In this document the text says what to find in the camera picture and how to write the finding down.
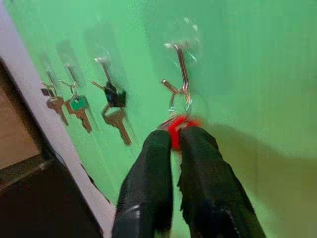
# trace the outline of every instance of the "key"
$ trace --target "key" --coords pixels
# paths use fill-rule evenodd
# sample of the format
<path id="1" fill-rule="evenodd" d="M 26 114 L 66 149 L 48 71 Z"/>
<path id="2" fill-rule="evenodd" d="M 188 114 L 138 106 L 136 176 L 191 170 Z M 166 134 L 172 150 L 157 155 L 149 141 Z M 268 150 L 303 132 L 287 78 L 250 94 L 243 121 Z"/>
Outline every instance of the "key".
<path id="1" fill-rule="evenodd" d="M 89 107 L 88 101 L 83 95 L 74 95 L 67 100 L 66 108 L 70 114 L 75 114 L 82 121 L 83 127 L 88 133 L 92 131 L 92 127 L 86 115 L 86 109 Z"/>
<path id="2" fill-rule="evenodd" d="M 74 111 L 74 114 L 78 119 L 81 120 L 83 127 L 86 129 L 88 133 L 90 133 L 93 129 L 91 128 L 90 122 L 86 115 L 85 109 L 80 109 L 78 111 Z"/>
<path id="3" fill-rule="evenodd" d="M 114 113 L 111 113 L 110 115 L 107 115 L 107 116 L 103 114 L 103 118 L 107 124 L 112 125 L 119 129 L 120 135 L 121 135 L 121 138 L 123 139 L 124 144 L 130 145 L 131 144 L 130 137 L 122 123 L 122 120 L 124 117 L 125 117 L 125 113 L 123 110 L 115 111 Z"/>
<path id="4" fill-rule="evenodd" d="M 63 112 L 62 106 L 64 104 L 64 99 L 60 96 L 54 96 L 47 100 L 46 105 L 50 109 L 54 109 L 57 114 L 59 114 L 65 125 L 68 125 L 65 114 Z"/>

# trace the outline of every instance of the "transparent hook base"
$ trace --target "transparent hook base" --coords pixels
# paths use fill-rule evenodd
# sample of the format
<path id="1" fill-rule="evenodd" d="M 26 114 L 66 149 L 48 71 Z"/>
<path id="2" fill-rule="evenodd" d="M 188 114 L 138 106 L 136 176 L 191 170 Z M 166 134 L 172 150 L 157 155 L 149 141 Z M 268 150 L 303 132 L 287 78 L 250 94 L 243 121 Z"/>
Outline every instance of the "transparent hook base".
<path id="1" fill-rule="evenodd" d="M 187 65 L 196 64 L 202 56 L 201 34 L 193 19 L 183 17 L 176 19 L 166 27 L 164 46 L 169 48 L 167 58 L 179 67 L 174 45 L 183 49 Z"/>

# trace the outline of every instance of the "key blade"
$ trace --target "key blade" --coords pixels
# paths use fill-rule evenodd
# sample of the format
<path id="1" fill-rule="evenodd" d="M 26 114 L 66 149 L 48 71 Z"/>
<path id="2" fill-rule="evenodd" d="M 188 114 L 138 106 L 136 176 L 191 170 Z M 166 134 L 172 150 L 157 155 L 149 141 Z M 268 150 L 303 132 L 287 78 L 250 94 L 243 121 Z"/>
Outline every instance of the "key blade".
<path id="1" fill-rule="evenodd" d="M 82 126 L 86 129 L 88 133 L 90 133 L 93 129 L 90 125 L 88 117 L 84 109 L 78 110 L 74 112 L 77 118 L 79 118 L 82 122 Z"/>
<path id="2" fill-rule="evenodd" d="M 131 142 L 131 139 L 129 137 L 129 134 L 127 132 L 127 130 L 125 129 L 123 123 L 119 123 L 117 128 L 119 129 L 120 131 L 120 136 L 121 138 L 123 139 L 123 142 L 125 145 L 130 145 L 132 142 Z"/>
<path id="3" fill-rule="evenodd" d="M 67 121 L 67 119 L 66 119 L 66 117 L 65 117 L 65 114 L 64 114 L 64 112 L 63 112 L 63 109 L 62 109 L 61 107 L 60 107 L 60 108 L 57 108 L 57 109 L 55 109 L 55 112 L 56 112 L 57 114 L 59 114 L 61 120 L 65 123 L 65 125 L 68 125 L 68 121 Z"/>

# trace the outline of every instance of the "dark floor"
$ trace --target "dark floor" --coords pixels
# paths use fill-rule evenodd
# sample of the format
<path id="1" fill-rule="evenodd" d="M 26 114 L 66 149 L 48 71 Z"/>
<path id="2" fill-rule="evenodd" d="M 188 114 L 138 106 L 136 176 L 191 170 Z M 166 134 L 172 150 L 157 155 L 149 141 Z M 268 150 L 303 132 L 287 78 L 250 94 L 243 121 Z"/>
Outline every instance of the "dark floor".
<path id="1" fill-rule="evenodd" d="M 18 180 L 0 188 L 0 237 L 102 237 L 81 193 L 59 161 L 45 161 Z"/>

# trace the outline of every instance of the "key ring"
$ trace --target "key ring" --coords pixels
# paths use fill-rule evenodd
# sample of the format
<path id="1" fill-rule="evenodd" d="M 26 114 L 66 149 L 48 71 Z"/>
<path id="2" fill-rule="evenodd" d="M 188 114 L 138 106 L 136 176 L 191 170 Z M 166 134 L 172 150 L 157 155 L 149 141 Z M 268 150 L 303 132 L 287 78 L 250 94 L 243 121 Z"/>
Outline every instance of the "key ring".
<path id="1" fill-rule="evenodd" d="M 187 91 L 185 93 L 173 93 L 170 101 L 169 101 L 169 109 L 168 111 L 170 112 L 170 116 L 173 117 L 175 114 L 177 114 L 177 112 L 175 111 L 175 96 L 176 95 L 184 95 L 186 98 L 186 102 L 185 102 L 185 112 L 187 115 L 190 114 L 191 109 L 192 109 L 192 99 L 190 96 L 190 93 Z"/>

